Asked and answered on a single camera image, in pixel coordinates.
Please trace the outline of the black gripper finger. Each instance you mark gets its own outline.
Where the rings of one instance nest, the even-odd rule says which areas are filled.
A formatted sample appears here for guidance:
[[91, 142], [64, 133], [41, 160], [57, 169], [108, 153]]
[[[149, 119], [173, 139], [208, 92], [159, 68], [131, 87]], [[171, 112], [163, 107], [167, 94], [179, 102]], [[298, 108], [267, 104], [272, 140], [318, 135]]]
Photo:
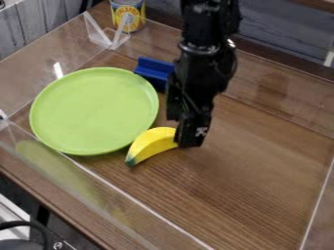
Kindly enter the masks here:
[[173, 141], [179, 147], [201, 146], [211, 124], [211, 110], [177, 109], [173, 114], [177, 128]]
[[185, 118], [184, 95], [177, 81], [169, 78], [165, 89], [165, 115], [168, 120], [181, 121]]

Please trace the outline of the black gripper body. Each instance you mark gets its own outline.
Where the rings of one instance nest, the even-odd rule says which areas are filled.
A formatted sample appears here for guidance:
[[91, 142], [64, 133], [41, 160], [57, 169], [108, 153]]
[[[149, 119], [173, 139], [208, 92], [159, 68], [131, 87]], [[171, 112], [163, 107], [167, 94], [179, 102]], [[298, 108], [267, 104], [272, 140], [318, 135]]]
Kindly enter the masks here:
[[227, 42], [212, 54], [204, 54], [200, 50], [185, 47], [183, 43], [179, 48], [181, 54], [175, 60], [168, 79], [177, 81], [185, 110], [212, 110], [212, 100], [227, 89], [238, 68], [236, 46]]

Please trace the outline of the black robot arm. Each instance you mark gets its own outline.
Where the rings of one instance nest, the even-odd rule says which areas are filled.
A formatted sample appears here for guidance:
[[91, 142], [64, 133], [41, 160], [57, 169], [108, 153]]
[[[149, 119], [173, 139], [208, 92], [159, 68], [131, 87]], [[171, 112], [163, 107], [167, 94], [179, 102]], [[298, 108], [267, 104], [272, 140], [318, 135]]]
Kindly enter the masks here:
[[177, 122], [173, 142], [200, 146], [205, 138], [213, 98], [223, 93], [238, 69], [231, 35], [242, 20], [239, 0], [181, 0], [184, 26], [165, 89], [167, 118]]

